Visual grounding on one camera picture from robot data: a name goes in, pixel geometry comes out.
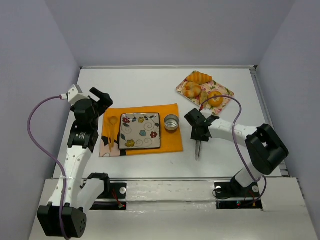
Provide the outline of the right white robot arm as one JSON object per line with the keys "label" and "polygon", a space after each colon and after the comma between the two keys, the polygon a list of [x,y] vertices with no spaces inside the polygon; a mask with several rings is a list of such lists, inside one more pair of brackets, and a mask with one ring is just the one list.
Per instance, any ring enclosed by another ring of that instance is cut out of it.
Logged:
{"label": "right white robot arm", "polygon": [[196,108],[184,118],[192,127],[192,140],[208,142],[211,138],[216,138],[233,142],[239,154],[239,145],[247,149],[250,163],[242,159],[243,169],[231,179],[227,187],[233,193],[238,193],[259,178],[270,175],[289,156],[289,150],[269,124],[239,125],[215,115],[205,117]]}

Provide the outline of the orange bagel bread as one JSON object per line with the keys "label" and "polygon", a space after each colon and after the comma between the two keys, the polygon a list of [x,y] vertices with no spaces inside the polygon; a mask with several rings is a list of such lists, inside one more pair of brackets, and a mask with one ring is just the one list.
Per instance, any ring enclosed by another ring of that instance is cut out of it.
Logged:
{"label": "orange bagel bread", "polygon": [[221,97],[222,93],[220,91],[212,91],[208,95],[208,104],[211,107],[219,107],[222,103],[224,98]]}

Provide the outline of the metal tongs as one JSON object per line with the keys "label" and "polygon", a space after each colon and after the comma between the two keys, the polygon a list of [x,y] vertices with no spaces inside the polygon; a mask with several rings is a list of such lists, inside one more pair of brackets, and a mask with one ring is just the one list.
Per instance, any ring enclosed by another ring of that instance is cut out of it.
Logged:
{"label": "metal tongs", "polygon": [[200,140],[197,140],[195,143],[195,160],[197,162],[200,160],[200,156],[201,156],[201,145],[202,145],[202,142]]}

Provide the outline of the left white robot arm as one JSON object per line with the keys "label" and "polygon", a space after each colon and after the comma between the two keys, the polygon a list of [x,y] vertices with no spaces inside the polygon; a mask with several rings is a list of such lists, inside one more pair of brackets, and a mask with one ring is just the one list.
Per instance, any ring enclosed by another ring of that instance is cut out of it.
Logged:
{"label": "left white robot arm", "polygon": [[103,192],[110,191],[106,173],[92,173],[83,182],[99,137],[99,118],[113,104],[109,94],[94,87],[90,92],[99,100],[85,96],[78,85],[73,85],[63,96],[70,103],[75,120],[67,141],[65,162],[59,165],[61,175],[55,190],[47,204],[37,210],[47,237],[81,238],[87,226],[87,212]]}

